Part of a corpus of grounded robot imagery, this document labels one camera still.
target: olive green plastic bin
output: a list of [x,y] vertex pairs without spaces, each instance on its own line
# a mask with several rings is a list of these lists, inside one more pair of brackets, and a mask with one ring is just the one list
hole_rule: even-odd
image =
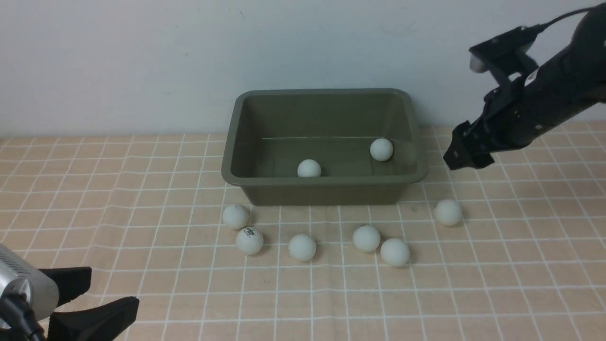
[[[388,138],[378,162],[371,143]],[[314,159],[316,178],[297,167]],[[427,174],[410,97],[396,89],[260,90],[241,95],[231,118],[221,173],[253,205],[393,204]]]

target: vent grille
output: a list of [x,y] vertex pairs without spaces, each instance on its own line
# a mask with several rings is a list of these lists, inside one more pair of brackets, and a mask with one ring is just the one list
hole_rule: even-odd
[[6,264],[13,271],[17,272],[19,275],[30,275],[30,272],[26,270],[23,266],[19,265],[12,258],[10,258],[7,254],[0,251],[0,261]]

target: white ball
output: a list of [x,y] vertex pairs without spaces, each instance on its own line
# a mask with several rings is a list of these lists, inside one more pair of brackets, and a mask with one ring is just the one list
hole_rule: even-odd
[[391,266],[404,266],[410,259],[410,249],[401,239],[388,239],[381,246],[381,259]]
[[377,161],[387,161],[393,155],[393,145],[386,138],[378,138],[370,145],[370,155]]
[[223,209],[221,218],[223,224],[227,225],[228,228],[239,230],[246,226],[250,214],[248,210],[242,205],[229,205]]
[[434,218],[444,226],[456,225],[463,219],[463,211],[458,202],[450,199],[442,200],[433,210]]
[[362,252],[373,252],[380,242],[381,235],[372,226],[362,225],[353,233],[353,246]]
[[288,243],[288,253],[299,262],[308,262],[316,254],[316,242],[307,234],[295,235]]
[[254,255],[263,247],[263,235],[252,228],[245,228],[236,236],[236,247],[245,255]]
[[301,178],[319,177],[321,173],[320,164],[312,159],[304,160],[297,167],[297,175]]

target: white wall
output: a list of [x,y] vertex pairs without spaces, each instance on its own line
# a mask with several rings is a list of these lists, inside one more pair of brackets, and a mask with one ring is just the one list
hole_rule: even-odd
[[[396,87],[423,123],[456,124],[495,86],[470,46],[594,2],[6,0],[0,135],[220,132],[242,92],[311,87]],[[579,18],[530,54],[549,59]]]

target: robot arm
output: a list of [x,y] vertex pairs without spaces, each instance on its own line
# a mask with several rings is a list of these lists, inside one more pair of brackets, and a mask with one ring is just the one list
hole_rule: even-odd
[[[571,43],[538,67],[526,51],[538,34],[570,15],[588,12]],[[451,170],[485,168],[492,152],[522,149],[596,103],[606,102],[606,4],[546,24],[518,27],[470,48],[470,68],[490,71],[499,87],[484,97],[474,122],[453,130],[444,161]],[[510,80],[510,76],[520,76]]]

